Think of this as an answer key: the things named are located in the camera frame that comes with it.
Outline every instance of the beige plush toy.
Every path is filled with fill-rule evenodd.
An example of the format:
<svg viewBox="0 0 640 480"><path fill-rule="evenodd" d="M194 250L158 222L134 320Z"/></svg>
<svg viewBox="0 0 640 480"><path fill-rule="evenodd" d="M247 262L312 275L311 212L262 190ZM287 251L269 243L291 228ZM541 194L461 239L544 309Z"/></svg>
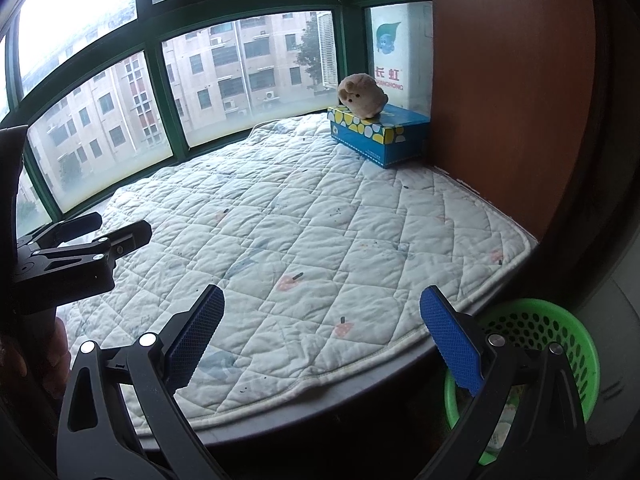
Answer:
<svg viewBox="0 0 640 480"><path fill-rule="evenodd" d="M378 115L389 101L369 74L353 74L338 85L338 99L359 119Z"/></svg>

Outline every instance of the green basket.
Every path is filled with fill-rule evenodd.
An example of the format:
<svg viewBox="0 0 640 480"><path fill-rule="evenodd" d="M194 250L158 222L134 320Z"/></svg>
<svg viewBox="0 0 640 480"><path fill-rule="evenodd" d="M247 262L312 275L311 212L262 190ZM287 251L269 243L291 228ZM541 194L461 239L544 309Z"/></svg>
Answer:
<svg viewBox="0 0 640 480"><path fill-rule="evenodd" d="M485 333L498 333L514 346L542 350L555 341L564 347L574 372L585 422L589 420L598 399L600 362L593 339L584 325L564 308L543 300L514 300L491 308L479 317ZM456 381L447 370L444 381L444 403L449 428L453 428L460 413L456 400ZM481 465L495 460L485 451Z"/></svg>

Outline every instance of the textured blue pad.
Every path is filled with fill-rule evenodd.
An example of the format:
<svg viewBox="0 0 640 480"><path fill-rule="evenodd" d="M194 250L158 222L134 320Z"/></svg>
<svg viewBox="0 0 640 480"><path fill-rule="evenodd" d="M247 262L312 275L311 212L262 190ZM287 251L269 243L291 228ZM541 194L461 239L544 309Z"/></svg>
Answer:
<svg viewBox="0 0 640 480"><path fill-rule="evenodd" d="M460 327L454 312L453 307L446 305L433 288L425 288L420 295L420 316L447 367L458 386L466 388L475 397L484 382L480 355Z"/></svg>
<svg viewBox="0 0 640 480"><path fill-rule="evenodd" d="M199 301L200 304L192 308L194 312L166 353L164 384L171 393L189 384L225 313L225 297L216 286L210 286L208 294Z"/></svg>

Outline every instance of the white quilted mat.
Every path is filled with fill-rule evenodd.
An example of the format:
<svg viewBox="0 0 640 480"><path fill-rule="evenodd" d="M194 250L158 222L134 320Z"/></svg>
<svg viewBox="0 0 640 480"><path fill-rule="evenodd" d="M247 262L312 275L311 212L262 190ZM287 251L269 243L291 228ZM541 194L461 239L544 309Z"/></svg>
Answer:
<svg viewBox="0 0 640 480"><path fill-rule="evenodd" d="M419 163L382 170L337 144L324 114L123 187L103 217L101 232L146 219L153 236L118 261L115 290L60 309L72 354L88 338L107 348L159 332L216 284L225 315L175 395L194 428L393 358L427 336L425 287L465 310L531 251L520 227L450 178Z"/></svg>

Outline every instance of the wooden wall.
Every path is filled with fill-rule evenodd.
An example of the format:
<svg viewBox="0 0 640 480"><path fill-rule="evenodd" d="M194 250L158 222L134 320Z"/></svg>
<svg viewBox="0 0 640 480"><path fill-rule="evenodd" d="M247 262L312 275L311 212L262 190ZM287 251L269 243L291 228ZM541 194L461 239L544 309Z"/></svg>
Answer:
<svg viewBox="0 0 640 480"><path fill-rule="evenodd" d="M429 162L540 240L589 113L592 0L433 0L433 38Z"/></svg>

